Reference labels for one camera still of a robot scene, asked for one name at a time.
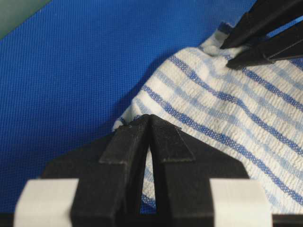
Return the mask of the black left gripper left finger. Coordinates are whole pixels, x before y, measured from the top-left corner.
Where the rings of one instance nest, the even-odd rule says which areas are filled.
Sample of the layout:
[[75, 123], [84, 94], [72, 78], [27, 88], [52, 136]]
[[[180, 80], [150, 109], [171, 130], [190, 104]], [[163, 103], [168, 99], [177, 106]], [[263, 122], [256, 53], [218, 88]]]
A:
[[71, 208], [74, 227], [121, 227], [140, 214], [149, 115], [50, 161], [42, 179], [79, 180]]

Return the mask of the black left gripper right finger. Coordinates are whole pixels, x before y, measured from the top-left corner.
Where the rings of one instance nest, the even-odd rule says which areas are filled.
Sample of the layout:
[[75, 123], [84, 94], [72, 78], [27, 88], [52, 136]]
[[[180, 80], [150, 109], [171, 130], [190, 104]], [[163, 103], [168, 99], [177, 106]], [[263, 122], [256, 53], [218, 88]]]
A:
[[213, 227], [211, 178], [247, 179], [242, 162], [150, 116], [157, 214], [167, 227]]

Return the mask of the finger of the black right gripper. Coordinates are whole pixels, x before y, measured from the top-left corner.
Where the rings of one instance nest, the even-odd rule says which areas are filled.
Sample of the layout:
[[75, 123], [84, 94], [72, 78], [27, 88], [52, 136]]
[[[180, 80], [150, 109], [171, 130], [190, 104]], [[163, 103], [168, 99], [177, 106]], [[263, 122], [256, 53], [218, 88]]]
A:
[[222, 49], [243, 45], [303, 15], [302, 0], [258, 0], [244, 13], [222, 44]]
[[303, 22], [247, 49], [228, 61], [230, 69], [241, 70], [248, 66], [273, 64], [276, 61], [303, 56]]

